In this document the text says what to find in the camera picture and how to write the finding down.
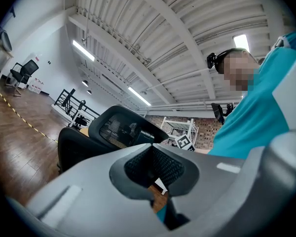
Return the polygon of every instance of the white wall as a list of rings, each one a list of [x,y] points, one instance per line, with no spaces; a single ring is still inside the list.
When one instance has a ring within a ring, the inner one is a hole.
[[[118,103],[92,82],[90,87],[82,84],[65,27],[41,42],[33,52],[41,56],[37,63],[39,69],[32,78],[44,83],[42,90],[49,93],[53,100],[58,98],[63,89],[70,92],[74,88],[74,96],[78,100],[85,100],[86,105],[99,114]],[[86,92],[88,89],[92,91],[92,95]]]
[[[41,26],[46,19],[63,9],[63,0],[17,0],[13,7],[16,17],[11,17],[11,13],[7,14],[1,26],[6,23],[3,29],[7,31],[12,45],[11,54],[14,56],[14,63],[20,63],[28,55],[27,51],[22,51],[26,49],[22,46],[22,42],[33,32],[33,29]],[[3,67],[4,60],[5,57],[0,52],[0,69]]]
[[[9,35],[12,48],[42,19],[48,18],[63,8],[63,0],[17,0],[14,4],[15,18],[4,29]]]
[[[65,7],[70,7],[75,0],[70,0]],[[49,93],[54,100],[57,99],[63,89],[71,91],[76,89],[74,96],[79,100],[86,100],[86,105],[98,113],[104,112],[108,107],[117,104],[112,96],[103,92],[98,86],[91,85],[92,95],[86,91],[81,83],[81,76],[75,64],[71,43],[68,40],[66,27],[62,27],[44,39],[32,41],[30,45],[24,46],[24,39],[27,39],[33,29],[41,26],[46,19],[53,17],[63,10],[63,0],[17,0],[14,4],[16,17],[11,18],[4,29],[9,35],[12,44],[12,64],[4,71],[9,73],[15,62],[24,64],[31,53],[41,55],[38,62],[39,69],[32,75],[44,83],[43,91]]]
[[[41,55],[38,61],[39,69],[32,75],[44,83],[43,91],[49,93],[52,99],[57,99],[63,89],[71,91],[76,87],[75,78],[79,76],[76,65],[70,56],[71,51],[66,36],[65,27],[54,32],[41,42],[33,53]]]

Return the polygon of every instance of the yellow black caution tape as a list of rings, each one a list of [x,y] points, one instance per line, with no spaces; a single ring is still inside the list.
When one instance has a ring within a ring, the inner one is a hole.
[[[58,140],[54,140],[54,139],[48,137],[46,134],[42,133],[41,131],[38,131],[35,127],[33,127],[30,123],[28,123],[24,118],[22,118],[22,117],[20,116],[20,114],[18,114],[18,113],[16,112],[16,110],[15,110],[15,109],[9,104],[9,102],[5,99],[5,97],[1,94],[1,92],[0,92],[0,96],[1,96],[1,97],[3,98],[3,100],[8,104],[8,107],[10,107],[10,108],[12,109],[12,111],[14,111],[15,114],[16,114],[17,116],[19,116],[19,118],[20,118],[21,120],[23,120],[24,123],[28,124],[29,127],[33,128],[36,132],[40,133],[41,135],[43,135],[43,136],[47,137],[48,139],[50,139],[50,140],[55,141],[56,143],[58,143]]]

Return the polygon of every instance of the teal shirt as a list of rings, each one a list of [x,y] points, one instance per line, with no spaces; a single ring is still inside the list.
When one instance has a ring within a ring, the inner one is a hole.
[[[296,32],[285,37],[291,48],[277,47],[267,55],[253,87],[217,132],[210,155],[245,159],[252,148],[266,146],[289,130],[272,95],[296,60]]]

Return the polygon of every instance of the white ceiling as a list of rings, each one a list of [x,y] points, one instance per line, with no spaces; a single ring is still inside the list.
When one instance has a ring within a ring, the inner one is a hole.
[[[235,47],[232,37],[246,34],[251,54],[260,59],[274,44],[271,25],[275,36],[294,29],[282,10],[272,11],[277,7],[264,0],[76,0],[75,5],[68,33],[82,44],[90,8],[86,48],[96,57],[92,62],[78,53],[81,77],[88,74],[134,110],[147,106],[129,86],[146,92],[142,96],[156,110],[239,102],[242,93],[225,89],[217,72],[206,68],[206,57]]]

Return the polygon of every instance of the fluorescent light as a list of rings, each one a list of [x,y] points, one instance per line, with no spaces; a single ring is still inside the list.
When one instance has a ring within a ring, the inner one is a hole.
[[[77,41],[73,41],[73,45],[85,54],[91,61],[94,61],[94,56],[84,49]]]
[[[133,92],[140,100],[142,100],[145,104],[148,106],[151,106],[150,103],[148,103],[140,94],[138,94],[136,91],[134,91],[131,87],[128,88],[131,92]]]
[[[82,83],[83,83],[85,86],[89,87],[89,85],[88,85],[88,81],[87,81],[87,80],[83,80]]]
[[[244,48],[250,53],[247,36],[245,34],[233,37],[233,41],[235,41],[236,47]]]

